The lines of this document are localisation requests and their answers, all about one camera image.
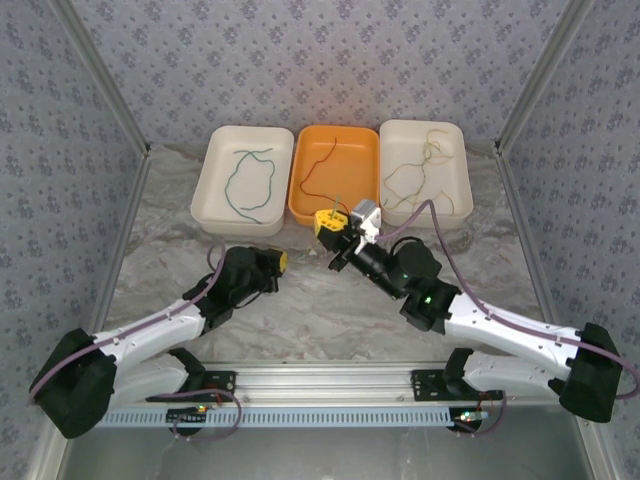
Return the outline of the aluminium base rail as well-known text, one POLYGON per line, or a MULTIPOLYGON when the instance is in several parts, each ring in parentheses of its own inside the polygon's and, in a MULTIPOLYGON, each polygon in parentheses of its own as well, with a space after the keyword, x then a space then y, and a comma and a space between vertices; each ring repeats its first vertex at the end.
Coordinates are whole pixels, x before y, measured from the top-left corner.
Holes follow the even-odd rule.
POLYGON ((411 372, 442 369, 442 361, 331 361, 311 363, 206 362, 234 371, 235 394, 251 406, 277 404, 396 404, 413 399, 411 372))

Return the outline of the aluminium frame side bar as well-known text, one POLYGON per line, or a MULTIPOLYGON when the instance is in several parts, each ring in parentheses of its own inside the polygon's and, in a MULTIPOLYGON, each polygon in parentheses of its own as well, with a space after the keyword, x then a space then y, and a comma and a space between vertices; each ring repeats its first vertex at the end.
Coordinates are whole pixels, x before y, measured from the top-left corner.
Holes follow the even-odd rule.
MULTIPOLYGON (((149 168, 149 150, 146 150, 140 155, 140 163, 125 206, 124 217, 116 236, 114 248, 107 264, 106 275, 98 291, 93 311, 89 319, 81 323, 81 326, 90 333, 103 328, 109 312, 149 168)), ((67 440, 60 435, 55 425, 44 416, 39 425, 36 442, 29 457, 26 475, 23 480, 55 480, 64 456, 66 444, 67 440)))
MULTIPOLYGON (((511 166, 499 149, 496 149, 496 161, 542 318, 549 323, 560 324, 511 166)), ((579 417, 575 418, 574 423, 577 425, 594 479, 626 480, 609 425, 593 423, 579 417)))

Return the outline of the orange plastic tray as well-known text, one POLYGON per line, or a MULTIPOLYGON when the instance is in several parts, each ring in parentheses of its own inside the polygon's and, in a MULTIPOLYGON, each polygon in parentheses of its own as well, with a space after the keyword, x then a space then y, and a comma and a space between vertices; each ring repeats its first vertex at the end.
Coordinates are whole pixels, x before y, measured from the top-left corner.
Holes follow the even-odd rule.
POLYGON ((297 138, 288 208, 303 226, 314 213, 351 211, 361 200, 379 200, 380 139, 370 128, 310 125, 297 138))

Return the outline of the small black circuit board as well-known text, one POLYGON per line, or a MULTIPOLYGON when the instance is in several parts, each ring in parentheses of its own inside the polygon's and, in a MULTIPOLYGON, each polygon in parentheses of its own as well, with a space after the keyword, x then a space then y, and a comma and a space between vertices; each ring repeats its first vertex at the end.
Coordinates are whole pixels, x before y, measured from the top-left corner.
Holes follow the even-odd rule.
POLYGON ((207 413, 206 406, 168 409, 165 422, 168 424, 203 424, 206 422, 207 413))
POLYGON ((452 411, 454 426, 466 433, 475 433, 488 418, 489 413, 483 410, 458 409, 452 411))

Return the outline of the aluminium frame post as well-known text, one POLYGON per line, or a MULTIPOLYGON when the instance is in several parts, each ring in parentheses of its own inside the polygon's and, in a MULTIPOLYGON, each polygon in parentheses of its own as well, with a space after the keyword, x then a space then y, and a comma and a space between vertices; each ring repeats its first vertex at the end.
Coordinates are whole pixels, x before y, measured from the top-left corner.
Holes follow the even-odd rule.
POLYGON ((71 0, 46 0, 62 25, 69 41, 88 69, 96 87, 135 151, 146 156, 149 145, 114 76, 71 0))
POLYGON ((566 1, 565 8, 496 138, 495 150, 498 154, 507 154, 514 145, 595 1, 566 1))

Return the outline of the white plastic tray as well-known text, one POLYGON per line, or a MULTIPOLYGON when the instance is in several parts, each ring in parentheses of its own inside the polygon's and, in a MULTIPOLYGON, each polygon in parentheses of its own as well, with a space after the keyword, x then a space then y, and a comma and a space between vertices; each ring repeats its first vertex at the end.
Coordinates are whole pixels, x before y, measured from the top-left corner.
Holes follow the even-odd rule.
POLYGON ((398 227, 425 200, 443 230, 462 227, 472 213, 463 133, 448 122, 388 120, 380 127, 382 220, 398 227))
POLYGON ((211 136, 190 213, 206 232, 267 237, 284 223, 294 135, 226 125, 211 136))

